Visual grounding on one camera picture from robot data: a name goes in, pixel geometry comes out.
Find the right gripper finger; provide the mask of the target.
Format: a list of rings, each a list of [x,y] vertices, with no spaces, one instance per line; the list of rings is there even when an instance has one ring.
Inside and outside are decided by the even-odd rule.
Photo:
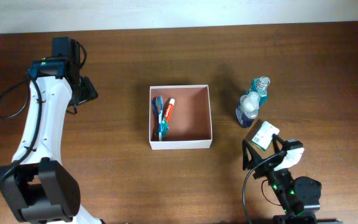
[[[272,134],[273,150],[275,153],[286,151],[285,141],[277,134]]]
[[[242,170],[251,170],[255,167],[257,167],[258,170],[267,170],[266,163],[263,164],[265,159],[257,153],[246,139],[242,140],[242,152]]]

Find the white green soap packet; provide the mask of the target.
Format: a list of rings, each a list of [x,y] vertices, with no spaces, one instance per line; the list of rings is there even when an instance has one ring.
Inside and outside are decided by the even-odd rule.
[[[264,121],[255,135],[251,138],[251,143],[262,151],[266,151],[272,143],[273,135],[278,135],[280,130]]]

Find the blue disposable razor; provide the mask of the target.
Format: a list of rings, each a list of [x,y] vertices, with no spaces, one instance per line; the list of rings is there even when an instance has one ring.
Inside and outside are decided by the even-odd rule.
[[[152,100],[152,107],[153,107],[156,119],[158,120],[160,110],[158,109],[157,100],[155,100],[155,99]]]

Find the blue white toothbrush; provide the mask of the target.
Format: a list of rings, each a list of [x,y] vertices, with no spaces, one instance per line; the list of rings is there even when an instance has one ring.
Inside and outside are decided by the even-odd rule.
[[[162,141],[162,113],[163,113],[163,104],[162,104],[162,96],[156,97],[156,105],[158,112],[158,140]]]

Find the red green toothpaste tube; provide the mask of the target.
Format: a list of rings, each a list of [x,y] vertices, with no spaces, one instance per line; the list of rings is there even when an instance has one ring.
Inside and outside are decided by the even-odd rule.
[[[162,113],[162,137],[163,137],[163,139],[167,135],[167,132],[169,130],[168,124],[169,124],[170,118],[172,116],[174,105],[175,105],[175,99],[170,98],[166,110],[163,111],[163,113]]]

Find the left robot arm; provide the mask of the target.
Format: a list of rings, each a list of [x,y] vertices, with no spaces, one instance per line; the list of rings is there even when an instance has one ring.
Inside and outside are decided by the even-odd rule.
[[[87,58],[75,39],[56,37],[49,57],[25,73],[27,119],[11,164],[0,166],[0,192],[21,223],[103,223],[81,205],[80,187],[63,167],[61,142],[68,107],[98,97],[80,70]]]

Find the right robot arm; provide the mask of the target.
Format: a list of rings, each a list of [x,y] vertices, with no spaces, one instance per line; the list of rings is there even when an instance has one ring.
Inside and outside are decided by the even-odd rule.
[[[243,170],[248,170],[242,186],[242,206],[249,223],[252,223],[246,205],[246,185],[250,177],[265,178],[271,186],[283,215],[275,215],[273,223],[328,224],[340,223],[336,219],[318,220],[316,212],[321,206],[321,182],[307,176],[293,178],[289,168],[299,163],[303,153],[303,143],[297,139],[284,141],[279,135],[272,135],[274,154],[262,158],[249,141],[242,141]]]

